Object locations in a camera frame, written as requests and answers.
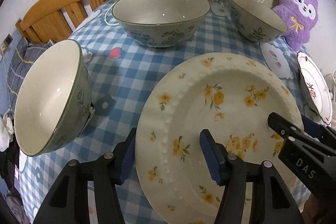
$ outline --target gingham pattern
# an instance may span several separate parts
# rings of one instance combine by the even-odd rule
[[[176,65],[208,52],[232,52],[267,66],[260,44],[242,38],[227,17],[210,12],[192,41],[168,49],[154,49],[139,46],[127,37],[121,26],[110,27],[104,23],[105,11],[111,3],[107,1],[101,5],[100,15],[74,32],[70,38],[77,40],[93,54],[87,63],[93,103],[105,94],[110,94],[116,100],[115,107],[109,117],[95,115],[84,132],[65,148],[28,158],[26,167],[20,173],[20,183],[24,207],[31,221],[65,164],[71,159],[80,162],[96,160],[103,153],[112,151],[118,142],[124,141],[130,129],[137,126],[142,108],[155,85]],[[296,53],[283,38],[273,44],[284,52],[293,71],[294,79],[285,79],[283,82],[295,97],[301,113],[304,113]],[[110,51],[115,47],[125,51],[123,58],[109,58]],[[39,171],[43,177],[40,180],[36,178]],[[304,186],[296,186],[294,196],[297,203],[307,198],[306,192]],[[126,223],[164,223],[144,196],[134,167],[125,184],[117,187],[117,193]]]

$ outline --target large white plate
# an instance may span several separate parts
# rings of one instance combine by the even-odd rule
[[[168,223],[211,224],[224,187],[211,180],[199,134],[245,161],[273,162],[287,185],[295,179],[280,162],[282,139],[267,125],[277,112],[303,129],[293,96],[274,73],[241,55],[209,53],[178,65],[157,84],[136,134],[136,169],[142,190]],[[252,187],[247,185],[242,223],[248,223]]]
[[[309,107],[329,125],[333,108],[327,83],[317,65],[307,54],[298,52],[297,61],[301,73],[300,87],[302,93]]]

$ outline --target wooden chair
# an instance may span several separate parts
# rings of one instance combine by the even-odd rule
[[[39,0],[29,9],[22,21],[16,22],[15,26],[22,36],[36,43],[46,43],[49,39],[55,42],[67,39],[72,30],[60,9],[65,8],[76,28],[87,17],[81,1]],[[104,1],[88,0],[92,10],[95,10]]]

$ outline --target screw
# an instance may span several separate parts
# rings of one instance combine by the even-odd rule
[[[113,158],[113,153],[112,152],[107,152],[104,154],[104,158],[106,159],[110,159],[110,158]]]
[[[75,160],[75,159],[72,159],[68,162],[69,166],[75,166],[76,164],[77,164],[77,160]]]
[[[270,168],[270,167],[272,167],[272,163],[268,160],[265,160],[264,161],[264,166],[267,167],[267,168]]]
[[[235,154],[230,153],[230,154],[227,155],[227,158],[230,159],[230,160],[236,160],[237,156]]]

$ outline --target plush toy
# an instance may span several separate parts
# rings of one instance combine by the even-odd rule
[[[317,8],[317,0],[280,0],[280,5],[273,8],[287,25],[283,37],[293,50],[309,41],[310,30],[318,20]]]

